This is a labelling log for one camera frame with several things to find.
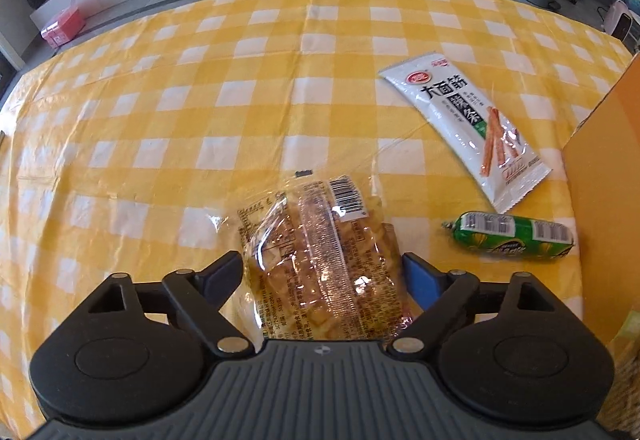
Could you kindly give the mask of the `green sausage stick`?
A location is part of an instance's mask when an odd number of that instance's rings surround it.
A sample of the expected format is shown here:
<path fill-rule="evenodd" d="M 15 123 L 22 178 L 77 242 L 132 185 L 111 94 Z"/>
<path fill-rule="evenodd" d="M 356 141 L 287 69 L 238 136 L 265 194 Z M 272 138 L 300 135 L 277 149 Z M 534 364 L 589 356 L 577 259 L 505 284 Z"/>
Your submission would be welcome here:
<path fill-rule="evenodd" d="M 500 256 L 555 259 L 575 244 L 572 231 L 562 223 L 516 215 L 467 211 L 442 227 L 463 247 Z"/>

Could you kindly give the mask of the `clear waffle cake packet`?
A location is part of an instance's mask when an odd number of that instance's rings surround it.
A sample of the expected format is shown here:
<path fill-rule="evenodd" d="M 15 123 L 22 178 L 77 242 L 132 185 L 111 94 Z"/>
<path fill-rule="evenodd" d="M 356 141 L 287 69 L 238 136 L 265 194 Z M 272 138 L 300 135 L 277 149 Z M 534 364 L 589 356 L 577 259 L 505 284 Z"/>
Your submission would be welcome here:
<path fill-rule="evenodd" d="M 254 344 L 389 342 L 412 323 L 394 227 L 348 175 L 265 193 L 235 225 L 244 272 L 232 315 Z"/>

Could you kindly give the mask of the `white spicy stick packet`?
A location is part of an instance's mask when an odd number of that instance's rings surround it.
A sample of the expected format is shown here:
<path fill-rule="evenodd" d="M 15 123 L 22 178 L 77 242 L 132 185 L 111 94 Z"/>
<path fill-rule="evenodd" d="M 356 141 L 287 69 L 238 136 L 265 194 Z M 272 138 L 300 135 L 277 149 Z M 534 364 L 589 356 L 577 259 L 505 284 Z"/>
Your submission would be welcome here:
<path fill-rule="evenodd" d="M 550 174 L 518 128 L 442 54 L 406 59 L 380 76 L 444 139 L 496 212 L 512 209 Z"/>

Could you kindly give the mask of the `yellow checkered tablecloth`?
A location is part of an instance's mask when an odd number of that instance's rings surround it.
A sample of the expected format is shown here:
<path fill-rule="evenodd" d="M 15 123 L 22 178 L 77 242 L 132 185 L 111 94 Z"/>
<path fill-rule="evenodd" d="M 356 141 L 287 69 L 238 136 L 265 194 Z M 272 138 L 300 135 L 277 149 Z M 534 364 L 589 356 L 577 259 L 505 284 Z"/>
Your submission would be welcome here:
<path fill-rule="evenodd" d="M 516 207 L 575 222 L 562 148 L 630 56 L 509 0 L 204 0 L 46 60 L 2 111 L 1 419 L 41 423 L 32 353 L 102 279 L 156 281 L 224 252 L 213 218 L 300 170 L 376 178 L 402 250 L 504 281 L 442 225 L 488 200 L 380 72 L 437 52 L 550 174 Z"/>

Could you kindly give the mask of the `orange cardboard box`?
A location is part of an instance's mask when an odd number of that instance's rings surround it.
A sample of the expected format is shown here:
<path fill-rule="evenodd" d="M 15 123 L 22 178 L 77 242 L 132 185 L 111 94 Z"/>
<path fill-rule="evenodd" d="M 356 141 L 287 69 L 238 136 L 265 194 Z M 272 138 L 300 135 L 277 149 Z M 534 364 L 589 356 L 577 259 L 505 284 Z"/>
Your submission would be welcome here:
<path fill-rule="evenodd" d="M 608 347 L 612 389 L 599 414 L 639 435 L 639 61 L 579 123 L 563 149 L 582 264 L 584 322 Z"/>

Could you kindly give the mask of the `pink box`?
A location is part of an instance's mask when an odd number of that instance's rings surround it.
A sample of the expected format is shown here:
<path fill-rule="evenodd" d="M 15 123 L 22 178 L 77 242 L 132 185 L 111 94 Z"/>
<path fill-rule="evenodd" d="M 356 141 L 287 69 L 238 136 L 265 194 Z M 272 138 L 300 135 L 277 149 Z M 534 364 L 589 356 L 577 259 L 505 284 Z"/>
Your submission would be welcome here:
<path fill-rule="evenodd" d="M 40 31 L 43 41 L 55 50 L 74 40 L 85 28 L 86 20 L 77 6 L 67 7 Z"/>

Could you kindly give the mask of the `pink small heater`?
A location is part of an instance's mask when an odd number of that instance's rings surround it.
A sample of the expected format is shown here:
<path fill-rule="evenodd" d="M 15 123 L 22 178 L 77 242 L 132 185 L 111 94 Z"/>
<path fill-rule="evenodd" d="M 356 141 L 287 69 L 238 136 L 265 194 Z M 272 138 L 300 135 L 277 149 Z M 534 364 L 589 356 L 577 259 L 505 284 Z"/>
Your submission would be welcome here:
<path fill-rule="evenodd" d="M 631 53 L 639 48 L 639 16 L 621 0 L 616 0 L 606 12 L 603 31 L 620 40 Z"/>

